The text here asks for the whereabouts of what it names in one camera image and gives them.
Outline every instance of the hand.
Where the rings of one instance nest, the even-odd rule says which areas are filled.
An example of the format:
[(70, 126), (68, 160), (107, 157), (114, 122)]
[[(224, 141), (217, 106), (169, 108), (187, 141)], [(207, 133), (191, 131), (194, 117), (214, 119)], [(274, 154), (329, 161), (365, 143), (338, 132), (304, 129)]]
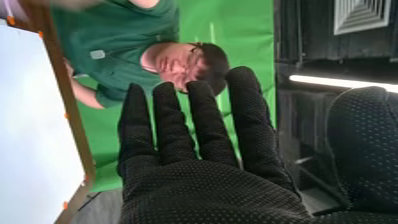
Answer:
[(72, 11), (82, 11), (84, 9), (91, 8), (98, 5), (104, 0), (31, 0), (33, 3), (41, 5), (54, 4), (57, 7), (65, 8)]
[(292, 217), (290, 223), (310, 218), (283, 167), (267, 102), (249, 68), (232, 70), (228, 84), (244, 169), (208, 84), (200, 81), (187, 86), (203, 160), (173, 84), (164, 83), (153, 91), (159, 150), (145, 91), (130, 86), (120, 120), (121, 223), (244, 223), (237, 219), (258, 223), (249, 211), (264, 216), (262, 223), (278, 220), (276, 211)]

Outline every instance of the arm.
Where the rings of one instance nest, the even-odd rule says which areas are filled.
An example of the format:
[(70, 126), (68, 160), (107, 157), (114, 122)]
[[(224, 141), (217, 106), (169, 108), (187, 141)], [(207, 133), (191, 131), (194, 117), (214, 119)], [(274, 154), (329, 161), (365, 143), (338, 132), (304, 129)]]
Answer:
[(130, 0), (130, 2), (145, 9), (157, 6), (160, 0)]
[(104, 109), (104, 105), (97, 100), (97, 90), (88, 86), (84, 86), (73, 78), (72, 78), (72, 89), (79, 101), (95, 109)]

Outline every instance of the white surface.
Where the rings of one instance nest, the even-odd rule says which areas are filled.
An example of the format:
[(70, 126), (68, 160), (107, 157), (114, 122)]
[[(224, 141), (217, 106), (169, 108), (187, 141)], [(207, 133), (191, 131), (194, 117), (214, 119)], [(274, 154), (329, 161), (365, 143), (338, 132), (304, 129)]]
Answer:
[(377, 83), (377, 82), (363, 82), (356, 80), (345, 80), (345, 79), (331, 79), (331, 78), (320, 78), (313, 76), (304, 75), (292, 75), (290, 80), (296, 82), (312, 83), (317, 85), (326, 86), (336, 86), (344, 88), (365, 88), (370, 86), (383, 87), (390, 92), (398, 93), (398, 85), (388, 84), (388, 83)]
[(54, 223), (84, 181), (40, 35), (0, 26), (0, 219)]

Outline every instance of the green screen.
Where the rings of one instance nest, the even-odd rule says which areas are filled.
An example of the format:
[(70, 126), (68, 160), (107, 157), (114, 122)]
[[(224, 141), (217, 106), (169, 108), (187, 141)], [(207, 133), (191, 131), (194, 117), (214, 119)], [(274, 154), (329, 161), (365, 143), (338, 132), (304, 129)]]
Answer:
[[(253, 68), (264, 86), (276, 123), (272, 0), (180, 0), (180, 9), (182, 41), (216, 43), (226, 50), (232, 67), (246, 65)], [(91, 78), (81, 78), (79, 81), (97, 87), (97, 82)], [(217, 102), (235, 148), (239, 149), (228, 90), (219, 95)], [(180, 103), (194, 134), (187, 95), (180, 95)], [(107, 110), (95, 110), (79, 103), (79, 108), (97, 161), (97, 183), (93, 187), (97, 192), (121, 187), (121, 178), (116, 172), (121, 105)]]

